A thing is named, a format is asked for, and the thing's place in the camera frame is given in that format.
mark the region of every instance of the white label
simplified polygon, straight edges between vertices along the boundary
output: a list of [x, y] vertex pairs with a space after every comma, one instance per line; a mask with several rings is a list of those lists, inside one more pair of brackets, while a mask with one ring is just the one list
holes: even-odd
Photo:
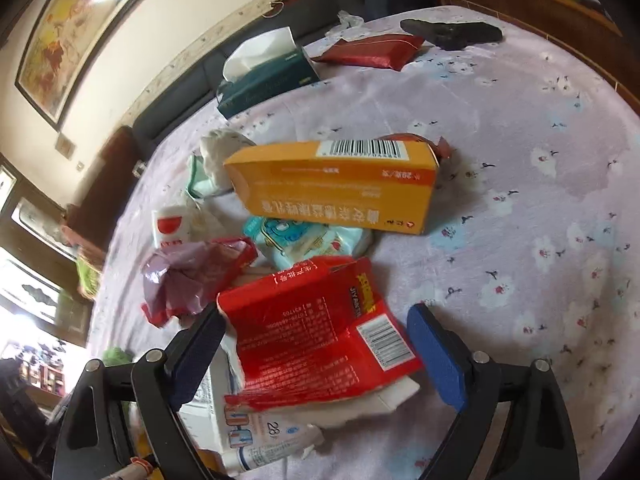
[[169, 206], [151, 213], [156, 248], [190, 241], [191, 211], [186, 206]]
[[348, 158], [388, 158], [409, 160], [401, 140], [324, 140], [316, 156], [344, 156]]
[[385, 372], [415, 357], [386, 314], [359, 325], [358, 332]]

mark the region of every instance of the white cloth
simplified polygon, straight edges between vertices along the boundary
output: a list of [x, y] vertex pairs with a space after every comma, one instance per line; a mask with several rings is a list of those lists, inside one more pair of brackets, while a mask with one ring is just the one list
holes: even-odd
[[205, 174], [214, 189], [213, 194], [234, 188], [224, 168], [224, 162], [238, 150], [255, 146], [255, 142], [228, 128], [211, 130], [200, 139], [200, 154]]
[[[456, 151], [442, 167], [426, 234], [379, 234], [368, 253], [376, 284], [401, 322], [425, 300], [472, 350], [512, 364], [551, 359], [581, 478], [596, 480], [640, 413], [640, 120], [575, 57], [472, 10], [416, 10], [343, 36], [398, 33], [404, 18], [483, 20], [500, 27], [504, 41], [461, 52], [425, 44], [402, 72], [318, 65], [321, 82], [229, 123], [210, 102], [158, 148], [118, 223], [89, 347], [163, 348], [177, 330], [146, 322], [139, 269], [152, 251], [151, 210], [176, 202], [184, 161], [210, 129], [230, 126], [259, 144], [444, 136]], [[306, 50], [316, 56], [332, 41]], [[240, 232], [248, 214], [234, 194], [207, 205], [230, 233]], [[395, 413], [328, 431], [327, 444], [305, 461], [246, 477], [417, 478], [455, 416], [418, 380], [420, 392]]]

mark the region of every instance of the red packaging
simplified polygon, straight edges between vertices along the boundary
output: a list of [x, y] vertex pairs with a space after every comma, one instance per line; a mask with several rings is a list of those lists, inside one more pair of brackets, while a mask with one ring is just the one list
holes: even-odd
[[356, 397], [421, 368], [373, 286], [367, 258], [316, 256], [223, 292], [254, 410]]
[[400, 72], [418, 52], [424, 39], [409, 34], [382, 34], [356, 41], [338, 40], [313, 61], [392, 68]]
[[433, 153], [438, 159], [438, 162], [441, 162], [447, 158], [451, 158], [451, 155], [453, 154], [453, 149], [451, 148], [450, 144], [447, 142], [447, 139], [445, 139], [444, 137], [440, 137], [440, 140], [438, 140], [437, 144], [429, 139], [425, 139], [424, 137], [421, 137], [420, 135], [416, 135], [416, 134], [388, 134], [380, 137], [380, 139], [402, 140], [404, 142], [412, 142], [412, 141], [426, 142], [428, 145], [431, 146], [431, 149], [433, 150]]

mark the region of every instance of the blue pad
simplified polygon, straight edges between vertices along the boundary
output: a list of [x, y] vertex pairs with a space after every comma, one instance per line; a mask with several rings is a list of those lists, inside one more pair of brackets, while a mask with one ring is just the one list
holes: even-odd
[[459, 412], [463, 410], [472, 373], [465, 351], [459, 348], [423, 303], [409, 309], [406, 328], [440, 398]]

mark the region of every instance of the wall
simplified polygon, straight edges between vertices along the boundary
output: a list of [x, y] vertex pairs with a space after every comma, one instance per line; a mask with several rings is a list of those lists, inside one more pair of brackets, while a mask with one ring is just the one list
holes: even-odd
[[34, 0], [0, 50], [0, 152], [47, 196], [72, 200], [83, 172], [146, 86], [203, 31], [252, 0], [141, 0], [79, 84], [62, 132], [77, 145], [71, 161], [57, 133], [14, 87], [20, 56], [45, 0]]

